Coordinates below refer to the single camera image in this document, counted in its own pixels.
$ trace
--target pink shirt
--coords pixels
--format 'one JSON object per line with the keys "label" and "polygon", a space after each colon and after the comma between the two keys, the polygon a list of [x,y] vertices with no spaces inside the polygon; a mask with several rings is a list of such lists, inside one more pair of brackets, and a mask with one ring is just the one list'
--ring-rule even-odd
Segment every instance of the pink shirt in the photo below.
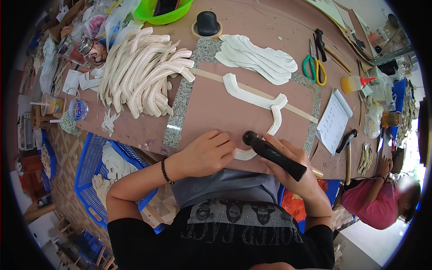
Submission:
{"label": "pink shirt", "polygon": [[390,183],[384,183],[376,200],[362,203],[369,192],[374,180],[364,180],[357,187],[345,191],[342,195],[342,206],[369,226],[383,230],[396,221],[397,197]]}

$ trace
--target person in pink shirt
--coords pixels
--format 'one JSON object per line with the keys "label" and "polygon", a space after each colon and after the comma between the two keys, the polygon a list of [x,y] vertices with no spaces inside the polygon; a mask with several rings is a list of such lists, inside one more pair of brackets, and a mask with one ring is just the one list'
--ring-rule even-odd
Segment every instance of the person in pink shirt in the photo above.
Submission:
{"label": "person in pink shirt", "polygon": [[352,180],[344,185],[342,206],[369,226],[383,230],[390,227],[399,216],[408,223],[414,216],[420,200],[420,184],[412,176],[404,176],[395,185],[388,173],[393,161],[384,157],[377,177]]}

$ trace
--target granite slab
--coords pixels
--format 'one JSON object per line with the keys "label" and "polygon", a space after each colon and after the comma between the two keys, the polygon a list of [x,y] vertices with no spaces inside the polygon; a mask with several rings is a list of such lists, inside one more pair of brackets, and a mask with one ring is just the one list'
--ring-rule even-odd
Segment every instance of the granite slab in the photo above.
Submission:
{"label": "granite slab", "polygon": [[[194,68],[198,68],[201,61],[219,63],[219,61],[214,56],[218,51],[220,51],[221,44],[222,41],[220,40],[206,37],[199,38],[197,45],[195,46],[194,51],[191,55],[191,60],[195,62]],[[318,118],[321,105],[321,87],[298,72],[294,72],[292,74],[291,80],[313,90],[314,106],[312,116]],[[182,79],[180,82],[180,86],[177,90],[177,95],[173,103],[174,115],[170,116],[168,119],[162,142],[166,146],[178,148],[178,142],[180,141],[180,134],[183,127],[184,116],[186,114],[187,105],[189,103],[189,97],[191,95],[193,85],[193,82],[190,83],[185,79]],[[303,149],[308,153],[308,155],[312,150],[316,127],[317,124],[313,122],[309,123],[308,133],[306,136],[305,144],[303,146]]]}

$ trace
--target water bottle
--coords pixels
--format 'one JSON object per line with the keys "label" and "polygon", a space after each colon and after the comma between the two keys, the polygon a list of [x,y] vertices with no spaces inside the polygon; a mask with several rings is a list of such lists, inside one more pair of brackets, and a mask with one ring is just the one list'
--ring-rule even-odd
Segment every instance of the water bottle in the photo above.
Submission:
{"label": "water bottle", "polygon": [[87,102],[80,99],[73,99],[69,104],[69,118],[74,121],[84,120],[89,113]]}

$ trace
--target graphic print on t-shirt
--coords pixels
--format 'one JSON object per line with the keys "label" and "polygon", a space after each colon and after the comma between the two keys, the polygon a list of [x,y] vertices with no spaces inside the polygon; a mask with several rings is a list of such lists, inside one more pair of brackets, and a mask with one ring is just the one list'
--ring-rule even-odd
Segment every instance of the graphic print on t-shirt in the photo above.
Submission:
{"label": "graphic print on t-shirt", "polygon": [[209,199],[192,207],[187,224],[183,238],[207,243],[232,243],[239,239],[249,245],[303,242],[292,216],[268,202]]}

